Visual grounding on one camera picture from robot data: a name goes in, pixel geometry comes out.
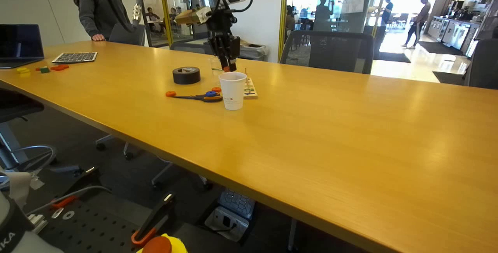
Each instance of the paper cup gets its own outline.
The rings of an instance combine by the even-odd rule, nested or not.
[[[218,77],[223,93],[224,107],[228,110],[239,110],[242,108],[247,75],[240,72],[226,72],[220,74]]]

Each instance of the wooden block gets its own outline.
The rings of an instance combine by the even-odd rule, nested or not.
[[[245,89],[244,89],[244,99],[257,99],[257,98],[258,98],[258,92],[256,92],[253,80],[251,78],[247,78],[247,82],[245,84]]]

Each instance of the pegboard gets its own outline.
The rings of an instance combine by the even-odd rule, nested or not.
[[[69,211],[74,211],[74,216],[62,219]],[[53,210],[43,213],[48,225],[39,236],[64,252],[130,253],[139,250],[130,239],[139,226],[115,215],[90,207],[80,200],[64,207],[55,219],[52,219],[53,213]]]

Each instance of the hand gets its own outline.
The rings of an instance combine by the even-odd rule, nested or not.
[[[97,34],[92,36],[92,40],[94,41],[105,41],[105,37],[102,34]]]

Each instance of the duct tape roll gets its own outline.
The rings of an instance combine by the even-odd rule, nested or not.
[[[173,70],[173,81],[177,84],[192,84],[201,81],[201,71],[197,67],[181,67]]]

